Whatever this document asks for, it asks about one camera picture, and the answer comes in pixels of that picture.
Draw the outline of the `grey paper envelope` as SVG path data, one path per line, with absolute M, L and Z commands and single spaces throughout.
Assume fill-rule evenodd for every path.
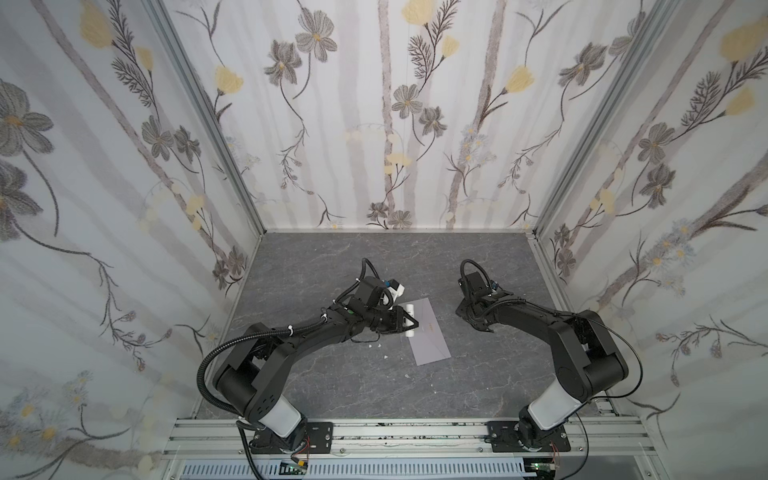
M 406 304 L 415 306 L 414 318 L 419 322 L 417 329 L 405 333 L 416 365 L 423 366 L 449 359 L 451 354 L 430 301 L 424 298 Z

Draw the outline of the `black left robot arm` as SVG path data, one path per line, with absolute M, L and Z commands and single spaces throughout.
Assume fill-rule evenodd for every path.
M 404 291 L 394 279 L 367 276 L 315 320 L 277 329 L 254 324 L 204 357 L 198 390 L 220 410 L 264 426 L 286 442 L 301 440 L 306 417 L 283 395 L 295 363 L 327 346 L 353 341 L 365 330 L 383 336 L 417 329 L 411 311 L 396 303 Z

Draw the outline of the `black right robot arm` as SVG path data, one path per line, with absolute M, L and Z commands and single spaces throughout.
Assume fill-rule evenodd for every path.
M 457 315 L 475 330 L 496 324 L 514 327 L 544 343 L 551 352 L 555 380 L 520 413 L 533 431 L 559 427 L 598 393 L 629 376 L 611 332 L 596 313 L 544 307 L 493 286 L 478 272 L 459 279 L 464 299 Z

